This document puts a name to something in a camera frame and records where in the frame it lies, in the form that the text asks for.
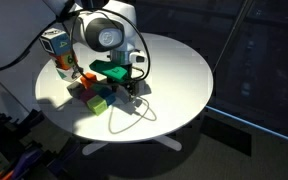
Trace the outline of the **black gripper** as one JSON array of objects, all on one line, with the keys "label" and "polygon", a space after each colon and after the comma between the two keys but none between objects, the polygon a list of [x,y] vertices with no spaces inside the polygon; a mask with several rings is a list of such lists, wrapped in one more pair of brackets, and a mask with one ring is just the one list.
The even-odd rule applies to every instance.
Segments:
[{"label": "black gripper", "polygon": [[131,65],[122,65],[124,69],[127,70],[127,76],[126,80],[124,82],[117,82],[111,78],[107,78],[107,82],[109,84],[110,90],[114,93],[117,94],[119,86],[122,86],[125,88],[127,91],[127,97],[128,101],[134,101],[136,98],[136,95],[139,93],[139,83],[136,80],[133,80],[131,75],[132,75],[132,66]]}]

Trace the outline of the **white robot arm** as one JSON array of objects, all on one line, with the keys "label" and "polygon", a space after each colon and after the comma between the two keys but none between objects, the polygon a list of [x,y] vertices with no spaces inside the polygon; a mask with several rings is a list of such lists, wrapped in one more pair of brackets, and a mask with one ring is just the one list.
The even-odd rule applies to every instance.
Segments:
[{"label": "white robot arm", "polygon": [[133,64],[148,61],[146,42],[136,27],[135,7],[121,0],[108,0],[102,8],[86,10],[75,0],[42,0],[56,21],[68,27],[69,41],[76,40],[96,52],[108,52],[109,61],[95,60],[90,68],[107,77],[102,86],[123,86],[130,97],[139,93],[147,72],[132,76]]}]

